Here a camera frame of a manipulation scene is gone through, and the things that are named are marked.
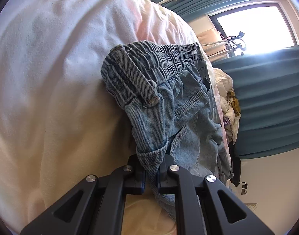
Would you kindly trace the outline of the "silver tripod stand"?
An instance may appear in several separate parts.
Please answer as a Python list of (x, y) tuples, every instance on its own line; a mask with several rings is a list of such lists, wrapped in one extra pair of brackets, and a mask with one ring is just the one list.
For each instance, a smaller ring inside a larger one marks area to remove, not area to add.
[(235, 56), (235, 51), (238, 49), (241, 51), (241, 56), (243, 56), (246, 51), (246, 47), (241, 43), (237, 43), (237, 40), (243, 42), (244, 35), (245, 33), (240, 31), (237, 36), (228, 36), (223, 40), (201, 44), (201, 46), (205, 53), (209, 52), (207, 55), (208, 58), (226, 55), (228, 57)]

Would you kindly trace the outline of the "pile of white clothes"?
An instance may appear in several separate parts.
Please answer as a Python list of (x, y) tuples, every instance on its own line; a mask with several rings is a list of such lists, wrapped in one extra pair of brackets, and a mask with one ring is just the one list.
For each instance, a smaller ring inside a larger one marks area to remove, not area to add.
[(223, 113), (224, 128), (228, 143), (236, 143), (241, 108), (233, 88), (233, 79), (221, 69), (214, 69), (215, 83), (220, 95), (220, 105)]

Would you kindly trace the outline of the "wall power socket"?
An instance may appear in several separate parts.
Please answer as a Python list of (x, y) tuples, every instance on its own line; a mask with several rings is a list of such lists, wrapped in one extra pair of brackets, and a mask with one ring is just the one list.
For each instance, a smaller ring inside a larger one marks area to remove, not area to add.
[(248, 183), (241, 182), (240, 186), (241, 186), (241, 195), (246, 195), (247, 194), (247, 190), (248, 190)]

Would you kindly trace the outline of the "black bedside cabinet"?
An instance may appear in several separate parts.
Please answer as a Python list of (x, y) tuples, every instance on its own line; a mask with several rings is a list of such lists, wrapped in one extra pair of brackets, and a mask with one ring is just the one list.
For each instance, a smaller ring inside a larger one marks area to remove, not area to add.
[(232, 167), (232, 172), (233, 172), (233, 177), (232, 177), (232, 179), (230, 179), (230, 181), (232, 182), (232, 184), (235, 187), (238, 187), (239, 183), (240, 183), (240, 176), (241, 176), (241, 160), (236, 155), (235, 146), (233, 144), (233, 141), (231, 141), (228, 144), (228, 147), (229, 147), (229, 154), (231, 157), (231, 167)]

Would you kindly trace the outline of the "beige hanging sweater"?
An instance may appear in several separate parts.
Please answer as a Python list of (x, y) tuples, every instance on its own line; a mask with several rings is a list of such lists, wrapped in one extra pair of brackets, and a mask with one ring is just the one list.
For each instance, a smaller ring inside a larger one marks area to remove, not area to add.
[(197, 34), (197, 38), (210, 62), (219, 61), (229, 57), (228, 54), (223, 53), (226, 51), (226, 44), (217, 43), (218, 41), (223, 40), (219, 31), (211, 28)]

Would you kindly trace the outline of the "cream quilted headboard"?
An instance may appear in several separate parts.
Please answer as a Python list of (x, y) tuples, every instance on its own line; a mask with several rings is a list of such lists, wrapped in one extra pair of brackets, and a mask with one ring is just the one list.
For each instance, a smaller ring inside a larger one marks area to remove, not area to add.
[(251, 211), (255, 211), (257, 209), (258, 203), (245, 203), (245, 205), (250, 209)]

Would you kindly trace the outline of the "teal curtain right panel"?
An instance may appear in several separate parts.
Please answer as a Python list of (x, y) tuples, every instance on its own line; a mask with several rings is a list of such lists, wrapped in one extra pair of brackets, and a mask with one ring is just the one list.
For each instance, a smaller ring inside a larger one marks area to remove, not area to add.
[(216, 61), (233, 79), (241, 118), (235, 154), (253, 159), (299, 148), (299, 45)]

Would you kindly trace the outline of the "blue denim jeans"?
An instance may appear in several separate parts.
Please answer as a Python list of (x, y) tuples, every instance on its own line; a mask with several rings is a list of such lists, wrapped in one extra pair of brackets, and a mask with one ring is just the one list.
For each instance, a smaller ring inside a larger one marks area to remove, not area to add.
[(175, 217), (173, 195), (161, 195), (157, 172), (166, 155), (199, 177), (232, 176), (206, 61), (197, 43), (117, 45), (101, 70), (108, 92), (128, 116), (139, 162), (154, 197)]

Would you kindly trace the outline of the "pastel tie-dye quilt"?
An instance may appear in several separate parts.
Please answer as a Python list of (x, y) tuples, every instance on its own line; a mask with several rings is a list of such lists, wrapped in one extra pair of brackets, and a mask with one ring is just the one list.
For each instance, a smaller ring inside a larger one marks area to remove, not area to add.
[(132, 155), (101, 66), (119, 45), (196, 43), (150, 0), (9, 0), (0, 14), (0, 218), (13, 234), (89, 174)]

